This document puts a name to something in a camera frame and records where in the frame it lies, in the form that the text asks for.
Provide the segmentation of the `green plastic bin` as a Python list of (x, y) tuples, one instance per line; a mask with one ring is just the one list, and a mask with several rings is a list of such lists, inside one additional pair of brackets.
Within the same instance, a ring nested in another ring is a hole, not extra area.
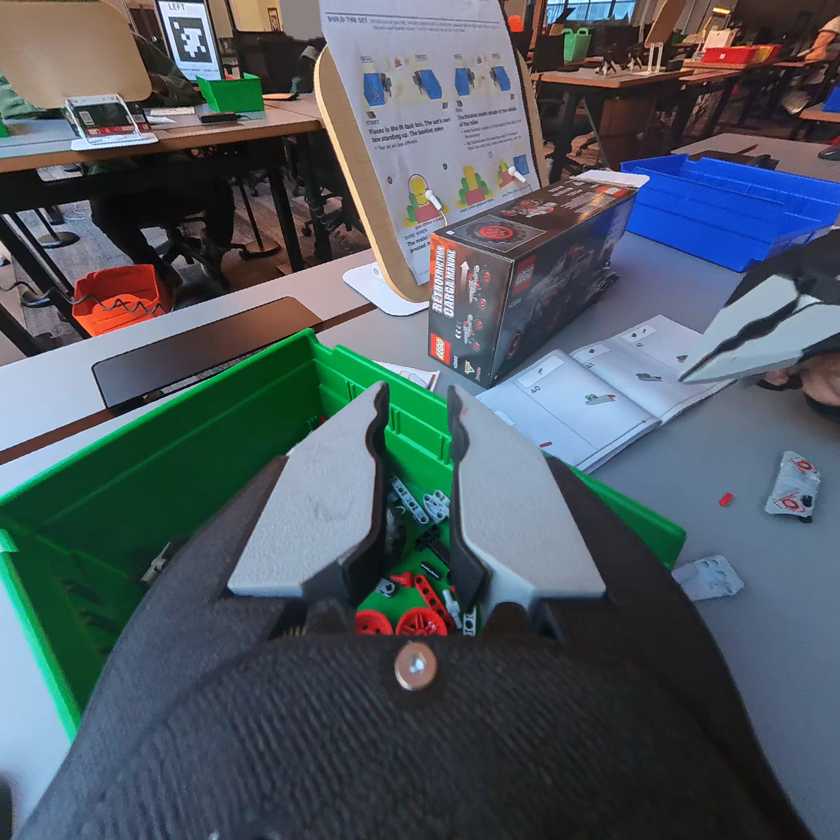
[(451, 495), (445, 398), (310, 330), (194, 386), (2, 497), (2, 581), (69, 739), (165, 546), (378, 381), (387, 479)]

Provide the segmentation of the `pile of lego pieces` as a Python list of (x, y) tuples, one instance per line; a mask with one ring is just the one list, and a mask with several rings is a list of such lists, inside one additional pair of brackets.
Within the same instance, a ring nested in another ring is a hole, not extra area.
[(442, 490), (418, 495), (397, 476), (391, 479), (385, 572), (356, 611), (357, 635), (478, 635), (478, 608), (465, 609), (450, 570), (449, 505)]

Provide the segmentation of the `open instruction booklet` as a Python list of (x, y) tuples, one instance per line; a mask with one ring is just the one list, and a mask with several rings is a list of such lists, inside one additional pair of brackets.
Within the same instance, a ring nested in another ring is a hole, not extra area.
[(679, 380), (699, 338), (659, 314), (571, 354), (552, 351), (478, 399), (545, 454), (589, 474), (733, 383)]

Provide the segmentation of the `light grey lego piece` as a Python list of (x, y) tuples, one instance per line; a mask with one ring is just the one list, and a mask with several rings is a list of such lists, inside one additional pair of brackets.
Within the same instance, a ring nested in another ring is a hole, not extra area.
[(721, 554), (681, 565), (671, 576), (691, 602), (735, 596), (744, 588), (741, 577)]

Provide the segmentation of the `red plastic bin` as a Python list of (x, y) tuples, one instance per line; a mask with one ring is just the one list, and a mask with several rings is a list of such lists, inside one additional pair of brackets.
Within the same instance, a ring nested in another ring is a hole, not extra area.
[(710, 47), (704, 50), (700, 62), (710, 65), (746, 67), (773, 62), (781, 51), (781, 45), (735, 45)]

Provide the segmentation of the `white red-printed lego piece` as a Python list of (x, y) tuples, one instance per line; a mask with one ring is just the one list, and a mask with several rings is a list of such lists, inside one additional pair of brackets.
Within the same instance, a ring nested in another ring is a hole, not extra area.
[(812, 522), (821, 481), (820, 470), (813, 462), (795, 451), (784, 451), (764, 511)]

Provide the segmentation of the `blue plastic bin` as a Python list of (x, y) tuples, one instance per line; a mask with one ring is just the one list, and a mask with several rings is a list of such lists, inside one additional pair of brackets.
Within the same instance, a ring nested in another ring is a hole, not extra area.
[(745, 272), (824, 235), (839, 184), (686, 154), (622, 163), (645, 175), (627, 231), (717, 266)]

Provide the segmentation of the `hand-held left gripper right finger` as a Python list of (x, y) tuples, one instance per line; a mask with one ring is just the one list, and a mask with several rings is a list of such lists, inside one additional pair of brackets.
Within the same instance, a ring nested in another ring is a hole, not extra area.
[(569, 637), (566, 608), (607, 594), (607, 508), (459, 385), (448, 388), (449, 551), (461, 605), (487, 632), (517, 614), (540, 636)]

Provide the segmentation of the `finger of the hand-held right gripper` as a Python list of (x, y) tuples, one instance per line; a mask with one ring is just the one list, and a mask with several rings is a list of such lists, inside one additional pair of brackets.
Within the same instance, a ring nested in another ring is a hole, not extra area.
[(719, 311), (691, 348), (680, 380), (733, 380), (798, 361), (805, 329), (793, 279), (773, 275)]
[(836, 303), (814, 297), (743, 297), (720, 310), (700, 336), (681, 381), (718, 382), (779, 369), (838, 330)]

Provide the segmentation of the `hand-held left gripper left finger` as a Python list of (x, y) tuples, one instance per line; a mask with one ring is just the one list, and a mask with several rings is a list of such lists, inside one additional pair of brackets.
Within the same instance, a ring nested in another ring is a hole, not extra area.
[(374, 383), (296, 445), (227, 587), (356, 607), (383, 576), (389, 386)]

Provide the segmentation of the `marker tag display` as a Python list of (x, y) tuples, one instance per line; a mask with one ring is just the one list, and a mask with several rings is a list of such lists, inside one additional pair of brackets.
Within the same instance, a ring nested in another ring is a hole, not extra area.
[(224, 79), (217, 40), (204, 1), (156, 1), (172, 60), (189, 81)]

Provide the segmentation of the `small green bin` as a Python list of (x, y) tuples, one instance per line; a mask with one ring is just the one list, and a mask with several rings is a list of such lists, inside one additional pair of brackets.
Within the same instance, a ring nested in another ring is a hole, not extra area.
[(265, 103), (259, 76), (245, 73), (238, 79), (196, 78), (207, 106), (215, 112), (263, 112)]

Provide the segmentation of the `wooden divider panel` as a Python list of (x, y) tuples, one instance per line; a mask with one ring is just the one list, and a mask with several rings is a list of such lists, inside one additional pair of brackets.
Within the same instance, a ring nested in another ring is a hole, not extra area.
[(1, 71), (42, 109), (114, 94), (139, 102), (152, 92), (129, 24), (102, 2), (2, 1)]

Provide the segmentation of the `person's right hand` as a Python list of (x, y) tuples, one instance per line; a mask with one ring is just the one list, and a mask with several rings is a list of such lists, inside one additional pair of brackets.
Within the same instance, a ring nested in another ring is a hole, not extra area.
[(757, 384), (773, 392), (801, 390), (814, 413), (839, 424), (839, 352), (820, 353), (792, 367), (769, 371)]

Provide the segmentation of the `black lego set box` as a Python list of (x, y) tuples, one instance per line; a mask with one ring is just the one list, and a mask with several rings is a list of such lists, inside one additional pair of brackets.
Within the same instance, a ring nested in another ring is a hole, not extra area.
[(638, 190), (569, 179), (433, 231), (429, 357), (496, 384), (613, 284)]

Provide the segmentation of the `brown wooden desk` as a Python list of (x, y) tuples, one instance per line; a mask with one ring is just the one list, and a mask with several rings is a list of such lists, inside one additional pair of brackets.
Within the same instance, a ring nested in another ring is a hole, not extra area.
[(691, 69), (605, 76), (592, 68), (531, 74), (543, 138), (553, 144), (550, 182), (569, 163), (574, 120), (583, 108), (600, 149), (600, 162), (614, 170), (641, 158), (657, 102), (680, 91)]

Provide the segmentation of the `orange plastic bin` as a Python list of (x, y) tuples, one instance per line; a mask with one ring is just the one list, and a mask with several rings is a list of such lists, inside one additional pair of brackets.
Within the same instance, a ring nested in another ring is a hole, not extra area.
[(163, 316), (172, 297), (150, 265), (97, 270), (76, 284), (71, 312), (92, 337)]

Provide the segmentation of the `white sticker sheet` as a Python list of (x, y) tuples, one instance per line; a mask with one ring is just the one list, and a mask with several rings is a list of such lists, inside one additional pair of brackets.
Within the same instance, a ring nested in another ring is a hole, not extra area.
[(389, 373), (402, 377), (430, 392), (434, 392), (438, 382), (439, 371), (422, 371), (404, 364), (390, 364), (379, 361), (375, 361), (374, 363)]

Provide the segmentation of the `clear acrylic sign holder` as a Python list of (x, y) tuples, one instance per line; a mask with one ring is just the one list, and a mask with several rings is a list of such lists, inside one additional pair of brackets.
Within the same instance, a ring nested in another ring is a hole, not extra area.
[(66, 98), (64, 113), (76, 133), (75, 152), (117, 150), (156, 144), (146, 122), (138, 122), (126, 102), (114, 94)]

